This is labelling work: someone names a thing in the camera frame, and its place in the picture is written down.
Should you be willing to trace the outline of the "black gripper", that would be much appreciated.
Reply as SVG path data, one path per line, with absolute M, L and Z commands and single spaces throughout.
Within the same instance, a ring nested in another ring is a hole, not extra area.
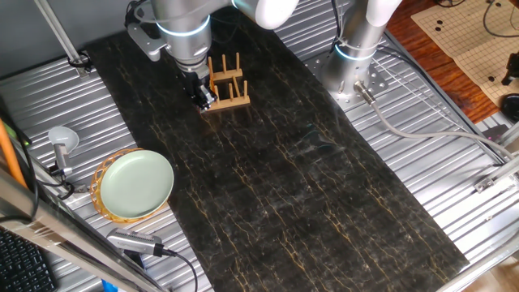
M 182 72 L 182 81 L 186 93 L 191 101 L 199 108 L 200 112 L 208 109 L 217 98 L 216 93 L 210 87 L 210 74 L 207 65 L 190 67 Z

